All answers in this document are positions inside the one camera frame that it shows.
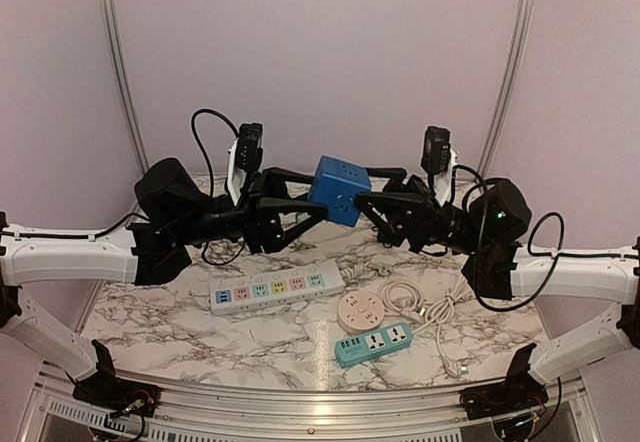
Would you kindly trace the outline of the blue cube power socket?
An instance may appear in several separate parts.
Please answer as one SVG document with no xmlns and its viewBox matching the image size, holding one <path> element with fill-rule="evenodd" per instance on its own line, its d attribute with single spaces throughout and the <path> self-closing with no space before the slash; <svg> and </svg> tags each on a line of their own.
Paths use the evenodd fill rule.
<svg viewBox="0 0 640 442">
<path fill-rule="evenodd" d="M 316 167 L 308 200 L 327 208 L 328 221 L 355 227 L 361 214 L 355 198 L 370 191 L 371 181 L 364 167 L 323 155 Z"/>
</svg>

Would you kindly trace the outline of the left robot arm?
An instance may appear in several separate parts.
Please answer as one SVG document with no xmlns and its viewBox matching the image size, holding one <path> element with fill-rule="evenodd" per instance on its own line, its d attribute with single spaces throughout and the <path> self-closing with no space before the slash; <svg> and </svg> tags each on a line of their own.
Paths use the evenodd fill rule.
<svg viewBox="0 0 640 442">
<path fill-rule="evenodd" d="M 74 335 L 38 309 L 29 283 L 107 281 L 135 286 L 163 285 L 189 267 L 189 247 L 223 239 L 243 240 L 251 253 L 274 253 L 328 216 L 325 206 L 291 197 L 287 182 L 306 176 L 275 168 L 257 173 L 238 201 L 202 192 L 175 158 L 154 164 L 134 187 L 139 223 L 125 216 L 101 232 L 42 233 L 1 225 L 1 331 L 74 381 L 106 407 L 125 400 L 126 385 L 115 376 L 107 349 Z"/>
</svg>

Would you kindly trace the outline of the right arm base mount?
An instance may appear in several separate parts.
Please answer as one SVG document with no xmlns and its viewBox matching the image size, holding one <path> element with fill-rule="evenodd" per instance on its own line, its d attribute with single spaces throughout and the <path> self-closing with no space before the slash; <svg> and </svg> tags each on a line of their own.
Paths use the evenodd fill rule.
<svg viewBox="0 0 640 442">
<path fill-rule="evenodd" d="M 548 402 L 546 385 L 529 374 L 529 359 L 536 347 L 531 343 L 519 349 L 501 382 L 467 387 L 460 392 L 460 404 L 469 420 L 508 414 Z"/>
</svg>

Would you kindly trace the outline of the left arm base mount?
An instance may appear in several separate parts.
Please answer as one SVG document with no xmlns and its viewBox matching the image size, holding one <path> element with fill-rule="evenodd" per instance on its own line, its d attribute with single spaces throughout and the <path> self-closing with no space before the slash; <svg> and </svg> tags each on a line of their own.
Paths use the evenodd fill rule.
<svg viewBox="0 0 640 442">
<path fill-rule="evenodd" d="M 67 378 L 74 385 L 73 397 L 77 400 L 111 409 L 123 415 L 125 408 L 141 400 L 138 411 L 144 417 L 155 413 L 160 388 L 156 385 L 123 379 L 116 369 L 109 350 L 97 340 L 91 341 L 90 353 L 97 358 L 95 370 L 87 378 Z"/>
</svg>

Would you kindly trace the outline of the white multicolour power strip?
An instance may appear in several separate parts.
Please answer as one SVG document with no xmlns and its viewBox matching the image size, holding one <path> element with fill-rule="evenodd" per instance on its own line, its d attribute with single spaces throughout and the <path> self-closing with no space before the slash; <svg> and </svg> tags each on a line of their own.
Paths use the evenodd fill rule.
<svg viewBox="0 0 640 442">
<path fill-rule="evenodd" d="M 346 284 L 333 260 L 210 282 L 213 315 L 249 312 L 341 293 Z"/>
</svg>

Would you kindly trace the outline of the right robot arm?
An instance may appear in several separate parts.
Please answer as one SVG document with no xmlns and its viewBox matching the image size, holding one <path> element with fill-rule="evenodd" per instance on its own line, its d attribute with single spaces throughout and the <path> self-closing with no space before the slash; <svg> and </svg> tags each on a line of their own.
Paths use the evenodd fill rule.
<svg viewBox="0 0 640 442">
<path fill-rule="evenodd" d="M 496 301 L 520 309 L 539 296 L 584 297 L 610 301 L 601 315 L 540 345 L 514 355 L 495 400 L 515 410 L 536 385 L 544 386 L 575 369 L 639 346 L 639 247 L 566 252 L 521 245 L 522 235 L 534 236 L 531 212 L 520 190 L 506 178 L 478 178 L 459 206 L 439 202 L 435 192 L 417 177 L 397 191 L 365 192 L 354 204 L 378 229 L 384 242 L 409 244 L 418 253 L 441 245 L 467 255 L 463 275 L 478 303 L 493 312 Z"/>
</svg>

